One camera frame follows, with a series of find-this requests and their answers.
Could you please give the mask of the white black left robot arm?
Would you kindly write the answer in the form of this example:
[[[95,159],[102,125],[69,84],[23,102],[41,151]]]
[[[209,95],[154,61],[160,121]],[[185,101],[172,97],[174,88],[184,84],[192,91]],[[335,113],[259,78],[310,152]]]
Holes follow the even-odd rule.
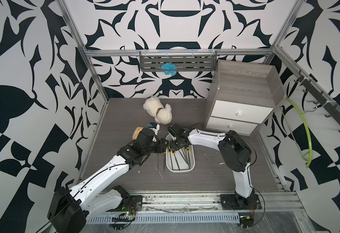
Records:
[[[54,229],[58,233],[79,233],[87,221],[120,207],[129,197],[124,188],[118,185],[107,194],[100,193],[134,166],[141,166],[152,153],[166,151],[168,141],[158,138],[159,129],[159,124],[153,122],[147,128],[136,128],[133,140],[101,169],[71,188],[59,188],[47,214]]]

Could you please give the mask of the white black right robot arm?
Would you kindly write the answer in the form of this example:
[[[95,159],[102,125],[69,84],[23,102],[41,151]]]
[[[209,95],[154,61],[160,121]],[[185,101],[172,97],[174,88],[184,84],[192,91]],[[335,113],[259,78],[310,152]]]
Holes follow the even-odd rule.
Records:
[[[235,131],[212,133],[196,128],[183,128],[177,124],[168,127],[173,140],[170,147],[177,151],[190,145],[200,145],[218,150],[224,164],[233,171],[235,180],[234,194],[220,195],[224,210],[256,210],[259,198],[250,178],[251,148]]]

